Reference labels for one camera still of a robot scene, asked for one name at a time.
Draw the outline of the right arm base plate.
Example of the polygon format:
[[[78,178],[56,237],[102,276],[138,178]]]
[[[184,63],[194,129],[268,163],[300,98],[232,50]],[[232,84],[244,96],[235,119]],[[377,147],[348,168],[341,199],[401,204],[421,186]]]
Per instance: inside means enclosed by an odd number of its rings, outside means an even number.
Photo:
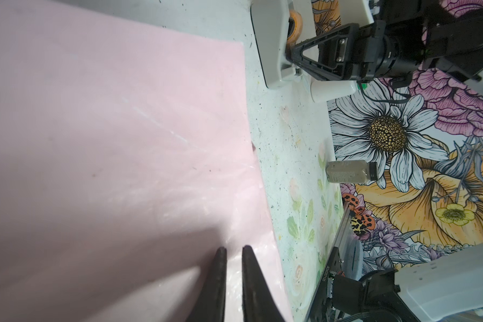
[[[330,322],[336,320],[337,309],[333,307],[334,277],[343,275],[343,261],[339,248],[334,247],[321,275],[317,290],[313,297],[306,321]]]

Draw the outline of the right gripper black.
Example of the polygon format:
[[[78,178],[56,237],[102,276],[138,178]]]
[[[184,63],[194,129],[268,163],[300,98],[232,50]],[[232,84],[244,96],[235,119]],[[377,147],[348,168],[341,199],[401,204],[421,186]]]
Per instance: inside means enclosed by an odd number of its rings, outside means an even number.
[[[287,60],[317,81],[406,79],[425,58],[422,17],[392,24],[346,24],[289,46]],[[353,59],[358,40],[358,61]]]

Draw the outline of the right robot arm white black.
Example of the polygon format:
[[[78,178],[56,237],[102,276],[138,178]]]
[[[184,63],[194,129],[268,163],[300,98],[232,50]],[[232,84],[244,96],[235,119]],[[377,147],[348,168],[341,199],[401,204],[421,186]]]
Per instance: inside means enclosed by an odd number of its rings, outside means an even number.
[[[483,310],[483,1],[371,1],[292,47],[322,81],[347,211],[308,321],[441,321]]]

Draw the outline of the purple wrapping paper sheet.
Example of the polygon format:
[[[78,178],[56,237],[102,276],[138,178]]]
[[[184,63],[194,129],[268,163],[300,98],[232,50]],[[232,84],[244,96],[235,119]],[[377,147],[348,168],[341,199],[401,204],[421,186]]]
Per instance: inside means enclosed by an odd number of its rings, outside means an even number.
[[[0,1],[0,321],[184,321],[219,247],[292,319],[241,42]]]

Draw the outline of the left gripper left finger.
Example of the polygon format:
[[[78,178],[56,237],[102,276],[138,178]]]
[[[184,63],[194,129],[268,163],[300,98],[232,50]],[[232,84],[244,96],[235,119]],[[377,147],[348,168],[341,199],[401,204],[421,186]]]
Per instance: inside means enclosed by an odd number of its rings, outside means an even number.
[[[215,253],[199,297],[186,322],[224,322],[227,268],[227,249],[220,247]]]

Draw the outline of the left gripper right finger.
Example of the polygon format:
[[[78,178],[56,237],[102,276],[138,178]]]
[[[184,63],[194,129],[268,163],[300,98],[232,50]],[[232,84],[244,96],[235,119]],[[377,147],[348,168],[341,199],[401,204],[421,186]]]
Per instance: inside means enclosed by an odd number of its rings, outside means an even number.
[[[244,322],[284,322],[251,246],[242,250],[242,308]]]

